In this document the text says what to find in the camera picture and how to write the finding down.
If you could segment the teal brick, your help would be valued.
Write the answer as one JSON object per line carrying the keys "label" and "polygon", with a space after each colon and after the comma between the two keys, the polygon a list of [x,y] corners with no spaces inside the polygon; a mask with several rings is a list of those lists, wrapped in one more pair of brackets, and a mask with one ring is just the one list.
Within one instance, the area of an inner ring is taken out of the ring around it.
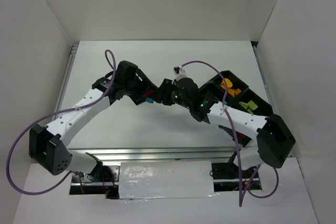
{"label": "teal brick", "polygon": [[154,100],[152,100],[151,98],[146,98],[145,100],[147,103],[149,104],[153,104],[154,103]]}

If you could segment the light green curved 2x2 brick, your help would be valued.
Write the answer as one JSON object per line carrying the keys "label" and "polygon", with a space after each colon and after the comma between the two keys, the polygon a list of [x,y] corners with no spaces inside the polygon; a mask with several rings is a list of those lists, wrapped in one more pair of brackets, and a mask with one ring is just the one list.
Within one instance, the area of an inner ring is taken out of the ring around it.
{"label": "light green curved 2x2 brick", "polygon": [[245,102],[239,102],[239,105],[242,106],[245,110],[249,109],[249,104]]}

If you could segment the red rectangular lego brick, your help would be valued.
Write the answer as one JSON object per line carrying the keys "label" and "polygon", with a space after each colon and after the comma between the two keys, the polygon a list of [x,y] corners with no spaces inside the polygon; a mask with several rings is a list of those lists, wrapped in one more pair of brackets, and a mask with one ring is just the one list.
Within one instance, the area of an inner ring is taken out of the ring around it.
{"label": "red rectangular lego brick", "polygon": [[154,92],[154,90],[150,90],[150,91],[148,91],[144,98],[145,98],[145,99],[148,98],[149,95],[152,94],[153,92]]}

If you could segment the orange 2x4 brick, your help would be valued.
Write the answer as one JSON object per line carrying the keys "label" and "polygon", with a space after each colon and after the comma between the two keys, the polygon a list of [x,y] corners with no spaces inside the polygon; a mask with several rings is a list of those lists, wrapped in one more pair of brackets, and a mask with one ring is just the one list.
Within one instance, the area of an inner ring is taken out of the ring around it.
{"label": "orange 2x4 brick", "polygon": [[234,90],[234,89],[228,89],[228,93],[229,93],[232,97],[235,97],[235,96],[236,96],[236,93],[235,93],[235,90]]}

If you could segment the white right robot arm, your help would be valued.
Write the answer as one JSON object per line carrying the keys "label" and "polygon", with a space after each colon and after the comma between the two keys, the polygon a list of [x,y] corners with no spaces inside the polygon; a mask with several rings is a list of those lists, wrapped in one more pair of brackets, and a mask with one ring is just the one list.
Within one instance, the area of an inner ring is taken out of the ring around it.
{"label": "white right robot arm", "polygon": [[233,160],[243,170],[261,164],[282,168],[296,142],[280,116],[254,115],[224,105],[211,92],[202,93],[190,78],[165,80],[150,98],[164,105],[178,104],[198,122],[226,127],[254,141],[241,148]]}

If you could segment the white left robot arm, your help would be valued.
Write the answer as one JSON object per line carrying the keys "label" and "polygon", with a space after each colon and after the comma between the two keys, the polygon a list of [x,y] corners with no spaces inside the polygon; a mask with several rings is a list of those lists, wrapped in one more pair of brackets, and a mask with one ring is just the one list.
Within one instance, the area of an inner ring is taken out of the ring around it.
{"label": "white left robot arm", "polygon": [[98,79],[70,110],[45,126],[29,131],[29,155],[52,175],[65,170],[94,174],[102,161],[92,154],[70,151],[72,139],[100,112],[128,96],[139,105],[156,86],[137,65],[122,61],[116,70]]}

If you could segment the black four-compartment tray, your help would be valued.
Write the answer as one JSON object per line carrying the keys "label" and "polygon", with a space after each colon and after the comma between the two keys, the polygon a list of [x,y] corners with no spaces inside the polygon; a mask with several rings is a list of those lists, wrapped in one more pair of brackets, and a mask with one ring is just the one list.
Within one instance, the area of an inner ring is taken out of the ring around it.
{"label": "black four-compartment tray", "polygon": [[249,114],[261,116],[273,114],[271,105],[229,70],[222,71],[211,78],[199,88],[199,91],[204,97],[200,104],[200,111],[204,113],[203,121],[206,123],[209,122],[207,114],[210,107],[222,101],[231,108]]}

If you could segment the silver foil covered plate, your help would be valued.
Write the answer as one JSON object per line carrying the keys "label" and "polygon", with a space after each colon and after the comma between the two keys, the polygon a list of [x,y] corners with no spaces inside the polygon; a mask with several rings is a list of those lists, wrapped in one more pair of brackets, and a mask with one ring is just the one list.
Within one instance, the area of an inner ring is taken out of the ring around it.
{"label": "silver foil covered plate", "polygon": [[209,161],[124,162],[121,199],[207,198],[215,195]]}

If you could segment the aluminium table edge rail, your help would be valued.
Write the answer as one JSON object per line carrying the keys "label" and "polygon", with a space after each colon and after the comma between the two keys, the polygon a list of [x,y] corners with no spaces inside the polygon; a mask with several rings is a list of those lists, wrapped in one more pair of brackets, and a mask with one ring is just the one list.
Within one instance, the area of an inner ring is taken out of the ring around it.
{"label": "aluminium table edge rail", "polygon": [[81,154],[94,155],[106,164],[122,162],[166,162],[166,161],[200,161],[223,163],[233,155],[233,147],[180,147],[180,148],[72,148]]}

